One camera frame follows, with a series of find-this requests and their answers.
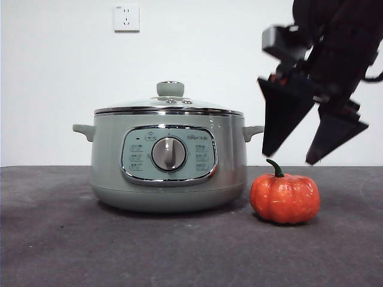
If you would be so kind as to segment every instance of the dark gray mat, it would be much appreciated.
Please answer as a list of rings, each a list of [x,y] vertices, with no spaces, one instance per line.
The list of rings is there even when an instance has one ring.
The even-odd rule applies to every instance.
[[[259,219],[248,190],[205,212],[118,210],[89,171],[1,169],[1,286],[383,286],[383,167],[285,167],[321,192],[295,226]]]

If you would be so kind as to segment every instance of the orange pumpkin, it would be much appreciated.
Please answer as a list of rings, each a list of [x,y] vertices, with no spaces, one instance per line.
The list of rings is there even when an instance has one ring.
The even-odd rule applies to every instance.
[[[306,222],[319,211],[320,195],[315,182],[300,175],[284,175],[276,162],[266,160],[275,174],[257,178],[250,190],[250,203],[264,219],[278,223]]]

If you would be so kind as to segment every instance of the electrical socket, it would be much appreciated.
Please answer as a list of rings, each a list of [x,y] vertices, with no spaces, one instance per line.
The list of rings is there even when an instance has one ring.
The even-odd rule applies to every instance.
[[[115,32],[139,31],[139,6],[138,4],[118,5],[113,13]]]

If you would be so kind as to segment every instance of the pot base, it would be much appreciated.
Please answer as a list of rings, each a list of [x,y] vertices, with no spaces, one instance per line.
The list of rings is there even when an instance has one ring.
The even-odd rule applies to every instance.
[[[209,209],[238,198],[245,183],[219,190],[194,192],[136,193],[92,185],[96,197],[114,207],[139,212],[189,212]]]

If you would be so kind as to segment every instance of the pumpkin stem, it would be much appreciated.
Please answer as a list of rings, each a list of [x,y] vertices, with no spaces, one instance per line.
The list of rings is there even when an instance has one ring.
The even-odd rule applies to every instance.
[[[282,173],[281,167],[273,160],[267,159],[266,160],[269,164],[271,164],[275,169],[275,177],[276,178],[283,178],[285,175]]]

